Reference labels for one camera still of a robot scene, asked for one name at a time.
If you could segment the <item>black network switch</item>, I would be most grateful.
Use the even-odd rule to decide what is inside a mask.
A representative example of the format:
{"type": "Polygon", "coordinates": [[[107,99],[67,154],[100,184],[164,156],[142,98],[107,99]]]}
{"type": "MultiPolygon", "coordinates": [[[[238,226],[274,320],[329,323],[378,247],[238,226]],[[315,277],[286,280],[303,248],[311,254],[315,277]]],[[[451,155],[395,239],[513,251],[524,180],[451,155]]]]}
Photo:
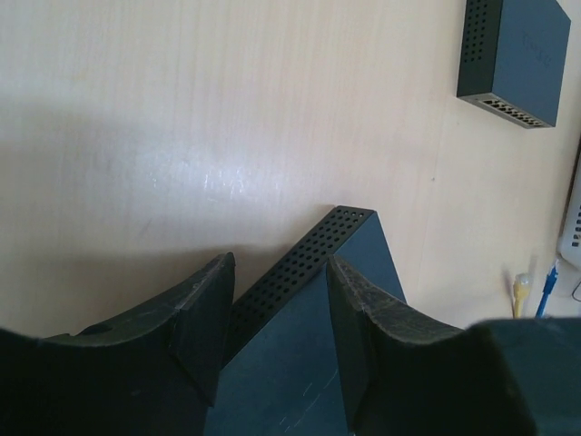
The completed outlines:
{"type": "Polygon", "coordinates": [[[406,299],[378,213],[330,210],[233,304],[205,434],[347,434],[326,279],[333,255],[406,299]]]}
{"type": "Polygon", "coordinates": [[[457,98],[526,129],[556,126],[570,27],[554,0],[467,1],[457,98]]]}

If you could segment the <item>white basket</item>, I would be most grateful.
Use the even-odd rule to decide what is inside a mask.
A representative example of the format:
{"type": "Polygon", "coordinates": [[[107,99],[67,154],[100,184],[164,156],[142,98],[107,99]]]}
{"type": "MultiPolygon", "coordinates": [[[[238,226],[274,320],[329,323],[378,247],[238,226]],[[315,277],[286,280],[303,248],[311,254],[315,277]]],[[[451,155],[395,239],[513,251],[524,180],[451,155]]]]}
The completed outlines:
{"type": "Polygon", "coordinates": [[[580,269],[580,221],[580,146],[578,146],[564,220],[557,244],[560,256],[578,270],[580,269]]]}

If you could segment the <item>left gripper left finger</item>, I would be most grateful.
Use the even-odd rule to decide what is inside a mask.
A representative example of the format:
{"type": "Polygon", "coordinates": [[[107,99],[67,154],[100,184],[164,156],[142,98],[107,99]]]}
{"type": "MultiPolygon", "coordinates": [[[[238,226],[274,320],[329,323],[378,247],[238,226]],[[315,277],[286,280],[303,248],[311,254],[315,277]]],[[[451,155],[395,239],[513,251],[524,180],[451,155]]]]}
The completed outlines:
{"type": "Polygon", "coordinates": [[[201,435],[235,284],[221,254],[183,282],[76,335],[1,333],[4,435],[201,435]]]}

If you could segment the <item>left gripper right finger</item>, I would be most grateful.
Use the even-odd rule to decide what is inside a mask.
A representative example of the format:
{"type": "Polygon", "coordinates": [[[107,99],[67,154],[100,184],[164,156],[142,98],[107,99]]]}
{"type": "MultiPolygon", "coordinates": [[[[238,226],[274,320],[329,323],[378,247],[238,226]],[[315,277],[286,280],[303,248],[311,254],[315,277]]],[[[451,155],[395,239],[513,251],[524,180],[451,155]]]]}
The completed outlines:
{"type": "Polygon", "coordinates": [[[580,321],[498,319],[459,329],[339,257],[327,264],[348,430],[356,435],[577,435],[580,321]]]}

